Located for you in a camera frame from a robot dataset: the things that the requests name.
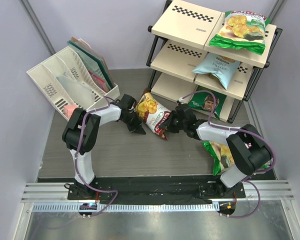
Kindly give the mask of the dark green onion chips bag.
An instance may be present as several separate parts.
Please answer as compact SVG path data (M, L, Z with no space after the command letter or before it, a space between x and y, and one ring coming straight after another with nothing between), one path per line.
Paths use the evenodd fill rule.
M196 91L205 92L195 93L188 102L188 105L195 110L202 110L207 113L210 113L214 107L214 117L220 120L220 114L227 96L199 85Z

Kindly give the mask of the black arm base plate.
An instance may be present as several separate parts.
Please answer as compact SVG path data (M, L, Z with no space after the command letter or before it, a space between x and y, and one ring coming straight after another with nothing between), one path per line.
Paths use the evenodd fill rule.
M116 190L117 193L79 192L75 182L65 183L64 188L68 191L68 200L83 201L79 207L82 215L120 211L127 206L136 210L213 206L218 200L221 203L216 209L232 214L237 200L246 197L244 186L238 183L229 191L220 191L219 180L212 175L96 177L97 189Z

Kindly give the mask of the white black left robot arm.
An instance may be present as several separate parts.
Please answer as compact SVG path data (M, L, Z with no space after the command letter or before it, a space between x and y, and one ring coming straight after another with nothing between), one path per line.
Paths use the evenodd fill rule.
M95 185L95 173L92 166L94 148L99 127L110 122L123 122L129 132L145 135L135 106L137 101L124 94L121 99L107 102L106 106L91 110L76 108L62 134L62 140L69 149L75 170L74 186L83 198L90 200L96 192L117 193L117 190L102 190Z

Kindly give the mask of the light blue cassava chips bag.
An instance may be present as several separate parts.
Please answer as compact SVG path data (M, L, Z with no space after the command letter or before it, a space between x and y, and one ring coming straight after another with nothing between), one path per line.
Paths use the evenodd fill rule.
M219 80L225 90L241 62L229 57L209 52L204 60L192 70L194 74L210 74Z

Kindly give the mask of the green Chuba cassava chips bag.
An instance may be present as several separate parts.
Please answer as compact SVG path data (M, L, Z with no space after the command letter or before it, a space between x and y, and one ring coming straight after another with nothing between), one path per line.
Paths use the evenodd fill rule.
M209 45L224 49L245 49L262 55L266 48L266 27L271 20L262 14L231 10L224 14L223 26Z

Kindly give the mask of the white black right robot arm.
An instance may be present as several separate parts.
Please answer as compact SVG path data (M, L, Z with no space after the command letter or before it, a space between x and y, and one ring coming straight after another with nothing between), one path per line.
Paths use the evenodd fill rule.
M269 161L275 163L275 153L269 143L251 124L228 127L198 119L188 104L180 104L159 128L170 133L183 131L192 139L210 141L229 148L234 163L219 177L216 193L223 198L233 193L234 187L248 177L261 172Z

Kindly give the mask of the brown Chuba cassava chips bag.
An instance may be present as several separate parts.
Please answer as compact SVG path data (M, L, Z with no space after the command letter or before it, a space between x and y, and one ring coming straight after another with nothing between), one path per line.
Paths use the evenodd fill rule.
M165 130L160 128L170 116L171 111L158 102L149 90L145 90L136 105L136 112L139 118L158 135L161 139L167 140Z

